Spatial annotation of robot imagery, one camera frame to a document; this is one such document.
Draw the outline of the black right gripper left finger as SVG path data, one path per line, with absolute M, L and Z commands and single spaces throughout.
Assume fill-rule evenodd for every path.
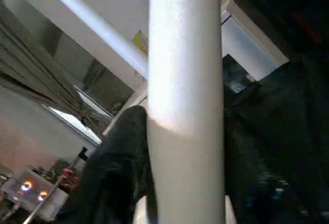
M 151 183 L 147 112 L 133 106 L 87 159 L 56 223 L 132 223 Z

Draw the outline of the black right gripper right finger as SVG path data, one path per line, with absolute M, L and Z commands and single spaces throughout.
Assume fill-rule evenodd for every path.
M 296 191 L 275 175 L 250 139 L 225 132 L 225 192 L 238 223 L 321 223 L 318 211 L 302 203 Z

